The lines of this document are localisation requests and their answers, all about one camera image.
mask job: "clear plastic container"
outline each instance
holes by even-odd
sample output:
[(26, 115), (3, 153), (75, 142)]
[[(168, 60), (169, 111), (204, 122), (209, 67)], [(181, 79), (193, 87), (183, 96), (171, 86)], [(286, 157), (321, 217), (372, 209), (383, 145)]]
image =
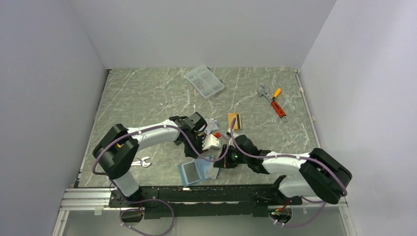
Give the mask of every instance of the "clear plastic container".
[(215, 95), (224, 89), (224, 84), (207, 66), (200, 66), (188, 72), (185, 77), (204, 98)]

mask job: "gray marble surface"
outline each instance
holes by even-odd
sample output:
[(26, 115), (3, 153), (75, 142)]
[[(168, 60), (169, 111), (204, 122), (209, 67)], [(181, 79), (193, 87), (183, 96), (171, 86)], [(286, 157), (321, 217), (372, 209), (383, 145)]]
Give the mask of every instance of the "gray marble surface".
[[(316, 147), (313, 132), (297, 81), (291, 68), (212, 68), (225, 84), (219, 94), (204, 99), (185, 79), (192, 68), (114, 69), (108, 78), (102, 105), (83, 166), (80, 187), (109, 186), (106, 177), (93, 175), (92, 150), (116, 123), (141, 127), (162, 122), (171, 116), (189, 116), (195, 111), (205, 118), (215, 118), (220, 131), (227, 130), (227, 114), (240, 113), (242, 130), (260, 149), (284, 153), (304, 153)], [(267, 85), (270, 92), (282, 92), (277, 102), (289, 121), (283, 122), (256, 88)], [(192, 160), (185, 157), (183, 145), (162, 143), (144, 149), (136, 157), (150, 156), (148, 168), (131, 167), (142, 186), (182, 185), (178, 165)], [(262, 175), (246, 165), (220, 169), (217, 180), (203, 185), (273, 183), (280, 173)]]

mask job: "metal frame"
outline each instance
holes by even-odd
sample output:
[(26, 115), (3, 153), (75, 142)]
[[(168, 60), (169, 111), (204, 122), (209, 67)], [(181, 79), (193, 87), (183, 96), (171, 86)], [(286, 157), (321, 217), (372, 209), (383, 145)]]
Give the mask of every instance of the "metal frame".
[[(295, 69), (293, 70), (294, 76), (297, 80), (298, 86), (300, 88), (300, 93), (302, 96), (302, 99), (304, 101), (305, 104), (305, 108), (307, 111), (307, 115), (310, 121), (310, 125), (313, 131), (313, 135), (314, 135), (314, 139), (316, 142), (317, 147), (320, 147), (320, 142), (316, 133), (316, 129), (314, 127), (314, 122), (312, 120), (312, 116), (311, 113), (308, 109), (308, 105), (307, 105), (307, 101), (305, 99), (305, 95), (304, 95), (304, 90), (301, 86), (301, 82), (299, 79), (299, 69)], [(89, 137), (89, 142), (86, 148), (86, 152), (84, 153), (84, 157), (83, 157), (83, 161), (80, 167), (80, 171), (79, 171), (79, 175), (78, 177), (80, 178), (81, 173), (83, 171), (83, 167), (84, 167), (84, 163), (87, 157), (87, 152), (88, 152), (88, 148), (92, 139), (92, 135), (93, 135), (93, 131), (94, 131), (94, 127), (96, 125), (97, 122), (97, 117), (98, 117), (98, 113), (100, 111), (100, 107), (102, 105), (102, 101), (103, 101), (103, 96), (106, 90), (106, 87), (108, 85), (109, 82), (109, 76), (110, 76), (110, 72), (107, 76), (106, 79), (106, 83), (104, 85), (103, 88), (103, 92), (101, 94), (101, 99), (100, 99), (100, 103), (98, 105), (97, 111), (96, 111), (96, 115), (95, 115), (95, 119), (94, 119), (94, 123), (93, 123), (93, 127), (91, 130), (91, 134)], [(68, 188), (65, 190), (61, 205), (60, 205), (60, 209), (59, 209), (59, 213), (58, 213), (58, 217), (57, 217), (57, 221), (55, 223), (55, 227), (54, 227), (54, 231), (52, 233), (52, 236), (61, 236), (64, 232), (65, 229), (65, 225), (66, 225), (66, 221), (69, 215), (69, 212), (72, 210), (94, 210), (94, 213), (96, 215), (100, 215), (101, 212), (103, 210), (123, 210), (125, 208), (110, 208), (108, 206), (109, 203), (109, 198), (111, 195), (111, 191), (114, 190), (114, 188)], [(311, 198), (311, 200), (314, 201), (318, 201), (319, 198)], [(187, 203), (187, 204), (191, 204), (188, 202), (170, 202), (171, 204), (183, 204), (183, 203)], [(303, 201), (302, 205), (294, 205), (291, 207), (302, 207), (304, 208), (304, 213), (306, 213), (307, 208), (317, 208), (317, 207), (321, 207), (322, 204), (314, 204), (314, 203), (310, 203), (310, 202), (306, 202)], [(279, 208), (281, 206), (269, 206), (269, 208), (273, 209), (273, 208)], [(346, 230), (346, 234), (347, 236), (356, 236), (356, 231), (355, 231), (355, 227), (353, 225), (352, 222), (352, 218), (350, 216), (349, 213), (349, 209), (348, 209), (348, 204), (346, 201), (346, 198), (342, 198), (340, 200), (340, 202), (338, 204), (335, 205), (326, 205), (326, 207), (339, 207), (339, 211), (340, 211), (340, 215), (343, 221), (343, 225), (345, 227)]]

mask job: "gray screen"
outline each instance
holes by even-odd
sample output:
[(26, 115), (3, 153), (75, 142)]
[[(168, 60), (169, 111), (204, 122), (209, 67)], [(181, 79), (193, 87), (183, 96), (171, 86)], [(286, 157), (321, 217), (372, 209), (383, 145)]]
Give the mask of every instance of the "gray screen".
[(183, 167), (188, 183), (192, 183), (200, 179), (194, 162), (184, 164)]

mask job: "orange handle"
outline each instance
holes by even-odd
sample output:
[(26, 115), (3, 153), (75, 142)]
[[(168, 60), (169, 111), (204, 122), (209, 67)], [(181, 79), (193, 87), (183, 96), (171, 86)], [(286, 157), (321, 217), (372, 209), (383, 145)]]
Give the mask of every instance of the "orange handle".
[(271, 102), (271, 105), (280, 118), (282, 118), (283, 116), (286, 116), (284, 110), (278, 105), (277, 102), (273, 101)]

